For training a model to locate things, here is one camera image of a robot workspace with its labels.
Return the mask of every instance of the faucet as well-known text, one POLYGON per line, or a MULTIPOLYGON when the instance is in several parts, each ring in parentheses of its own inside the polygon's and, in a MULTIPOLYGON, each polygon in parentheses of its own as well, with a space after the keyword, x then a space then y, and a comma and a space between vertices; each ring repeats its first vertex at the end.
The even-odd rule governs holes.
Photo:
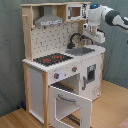
POLYGON ((81 35, 80 33, 74 33, 71 36, 71 38, 70 38, 70 43, 67 46, 68 49, 72 49, 73 47, 75 47, 75 44, 73 44, 73 41, 72 40, 73 40, 73 37, 76 36, 76 35, 80 36, 80 41, 83 40, 83 39, 86 39, 86 36, 85 35, 81 35))

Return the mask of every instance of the toy kitchen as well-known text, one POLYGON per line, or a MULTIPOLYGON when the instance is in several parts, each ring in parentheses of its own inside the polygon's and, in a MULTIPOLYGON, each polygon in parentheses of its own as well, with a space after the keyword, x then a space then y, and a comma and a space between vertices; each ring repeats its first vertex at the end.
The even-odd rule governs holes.
POLYGON ((44 128, 90 128, 92 102, 101 96, 105 52, 81 38, 90 4, 21 5, 26 111, 44 128))

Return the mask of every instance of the knob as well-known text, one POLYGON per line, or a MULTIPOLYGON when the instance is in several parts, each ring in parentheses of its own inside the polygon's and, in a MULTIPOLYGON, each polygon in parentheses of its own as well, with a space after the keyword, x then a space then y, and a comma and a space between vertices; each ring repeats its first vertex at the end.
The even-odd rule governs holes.
POLYGON ((55 74, 54 74, 54 78, 55 78, 55 79, 59 79, 59 74, 58 74, 58 73, 55 73, 55 74))
POLYGON ((73 72, 76 72, 76 70, 77 70, 77 67, 73 67, 73 68, 72 68, 72 71, 73 71, 73 72))

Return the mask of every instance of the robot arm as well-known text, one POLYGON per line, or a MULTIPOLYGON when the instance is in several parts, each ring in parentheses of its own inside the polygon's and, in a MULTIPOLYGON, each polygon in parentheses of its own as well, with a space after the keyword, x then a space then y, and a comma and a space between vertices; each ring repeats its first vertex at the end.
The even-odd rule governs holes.
POLYGON ((89 9, 88 23, 83 26, 83 35, 98 43, 105 42, 105 34, 98 29, 101 21, 105 21, 110 26, 118 26, 128 33, 128 18, 123 18, 112 8, 94 4, 89 9))

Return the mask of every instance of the open cabinet door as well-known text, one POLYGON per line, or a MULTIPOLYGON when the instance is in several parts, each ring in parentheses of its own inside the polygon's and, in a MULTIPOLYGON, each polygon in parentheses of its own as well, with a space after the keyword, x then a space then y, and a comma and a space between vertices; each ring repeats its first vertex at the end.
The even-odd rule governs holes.
POLYGON ((80 128, 90 128, 92 101, 56 87, 49 87, 50 125, 55 128, 75 128, 61 121, 81 109, 80 128))

